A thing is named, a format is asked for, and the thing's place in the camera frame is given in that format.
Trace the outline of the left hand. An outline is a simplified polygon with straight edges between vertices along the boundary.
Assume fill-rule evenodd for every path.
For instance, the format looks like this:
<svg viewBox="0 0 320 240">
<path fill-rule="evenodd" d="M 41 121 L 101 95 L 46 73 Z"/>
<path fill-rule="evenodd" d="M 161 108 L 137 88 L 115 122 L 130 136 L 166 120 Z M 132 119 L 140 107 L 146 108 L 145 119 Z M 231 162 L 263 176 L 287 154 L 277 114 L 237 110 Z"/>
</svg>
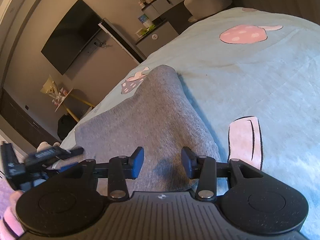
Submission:
<svg viewBox="0 0 320 240">
<path fill-rule="evenodd" d="M 1 180 L 1 239 L 18 239 L 24 233 L 16 215 L 16 203 L 23 193 L 13 190 L 6 176 Z"/>
</svg>

